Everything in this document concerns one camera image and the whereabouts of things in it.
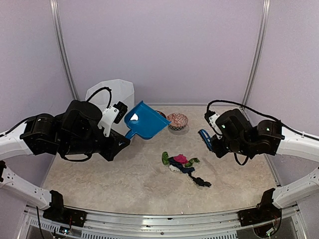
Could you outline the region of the blue hand brush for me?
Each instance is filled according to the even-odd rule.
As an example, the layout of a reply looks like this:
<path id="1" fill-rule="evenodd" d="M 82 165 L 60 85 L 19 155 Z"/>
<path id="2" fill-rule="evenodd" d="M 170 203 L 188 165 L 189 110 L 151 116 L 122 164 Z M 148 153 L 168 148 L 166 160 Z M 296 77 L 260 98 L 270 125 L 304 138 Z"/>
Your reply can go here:
<path id="1" fill-rule="evenodd" d="M 205 131 L 204 129 L 200 129 L 198 131 L 198 134 L 200 135 L 200 137 L 204 141 L 204 143 L 205 143 L 206 147 L 208 148 L 208 150 L 213 152 L 212 145 L 211 145 L 211 137 L 208 134 L 208 132 Z"/>

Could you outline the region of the blue dustpan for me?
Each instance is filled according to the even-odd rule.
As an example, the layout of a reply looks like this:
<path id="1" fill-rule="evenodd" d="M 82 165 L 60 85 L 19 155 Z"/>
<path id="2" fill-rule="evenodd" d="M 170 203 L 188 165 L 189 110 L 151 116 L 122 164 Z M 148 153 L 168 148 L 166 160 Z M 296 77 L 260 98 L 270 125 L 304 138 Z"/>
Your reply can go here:
<path id="1" fill-rule="evenodd" d="M 153 138 L 171 123 L 144 101 L 140 101 L 125 115 L 124 122 L 129 128 L 125 138 L 132 139 L 138 135 L 145 140 Z"/>

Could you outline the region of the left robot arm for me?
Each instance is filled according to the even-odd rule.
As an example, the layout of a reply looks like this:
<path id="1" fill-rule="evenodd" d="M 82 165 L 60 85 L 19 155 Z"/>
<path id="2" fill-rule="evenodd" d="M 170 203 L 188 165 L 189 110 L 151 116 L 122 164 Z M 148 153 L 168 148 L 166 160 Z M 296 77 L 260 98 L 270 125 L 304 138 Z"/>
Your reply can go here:
<path id="1" fill-rule="evenodd" d="M 101 111 L 90 100 L 73 100 L 59 115 L 39 114 L 28 117 L 0 135 L 0 186 L 25 198 L 39 209 L 63 222 L 70 216 L 63 196 L 45 190 L 17 176 L 5 163 L 20 155 L 56 155 L 71 161 L 70 155 L 84 155 L 88 161 L 98 153 L 107 161 L 130 144 L 130 140 L 112 129 L 127 113 L 128 107 L 118 102 Z"/>

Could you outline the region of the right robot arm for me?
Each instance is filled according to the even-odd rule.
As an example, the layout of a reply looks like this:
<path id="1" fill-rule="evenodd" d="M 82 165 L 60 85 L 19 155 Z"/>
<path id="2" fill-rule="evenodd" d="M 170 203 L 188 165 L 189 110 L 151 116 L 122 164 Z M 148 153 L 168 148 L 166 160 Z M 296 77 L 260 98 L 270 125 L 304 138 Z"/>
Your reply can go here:
<path id="1" fill-rule="evenodd" d="M 214 103 L 229 103 L 268 118 L 252 126 L 239 109 L 228 110 L 222 114 L 210 110 Z M 256 155 L 287 155 L 311 160 L 319 163 L 319 137 L 292 129 L 276 117 L 263 114 L 248 106 L 227 100 L 212 100 L 207 104 L 204 118 L 215 135 L 212 137 L 206 131 L 200 133 L 207 148 L 217 158 L 228 153 L 234 155 L 235 161 L 244 166 L 249 159 Z M 237 155 L 245 156 L 240 163 Z M 307 176 L 300 178 L 286 186 L 271 189 L 264 194 L 270 194 L 270 201 L 264 202 L 255 210 L 255 217 L 265 221 L 275 208 L 281 209 L 293 202 L 319 192 L 319 167 Z"/>

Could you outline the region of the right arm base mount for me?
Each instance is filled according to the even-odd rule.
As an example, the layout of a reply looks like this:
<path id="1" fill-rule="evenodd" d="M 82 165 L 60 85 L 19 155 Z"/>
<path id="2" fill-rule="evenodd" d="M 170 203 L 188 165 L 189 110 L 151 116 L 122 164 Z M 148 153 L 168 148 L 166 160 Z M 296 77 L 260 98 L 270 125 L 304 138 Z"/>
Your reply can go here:
<path id="1" fill-rule="evenodd" d="M 255 225 L 279 218 L 282 210 L 277 208 L 273 202 L 274 188 L 265 191 L 262 195 L 261 202 L 254 208 L 244 209 L 237 212 L 242 227 Z"/>

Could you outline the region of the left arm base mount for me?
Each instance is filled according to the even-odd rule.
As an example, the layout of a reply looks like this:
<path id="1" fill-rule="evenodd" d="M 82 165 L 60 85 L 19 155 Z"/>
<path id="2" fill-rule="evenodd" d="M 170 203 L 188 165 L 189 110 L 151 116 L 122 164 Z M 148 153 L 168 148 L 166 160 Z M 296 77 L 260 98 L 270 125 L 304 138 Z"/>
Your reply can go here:
<path id="1" fill-rule="evenodd" d="M 49 191 L 51 201 L 49 208 L 43 210 L 43 217 L 69 226 L 84 227 L 87 212 L 64 206 L 63 196 L 54 190 Z"/>

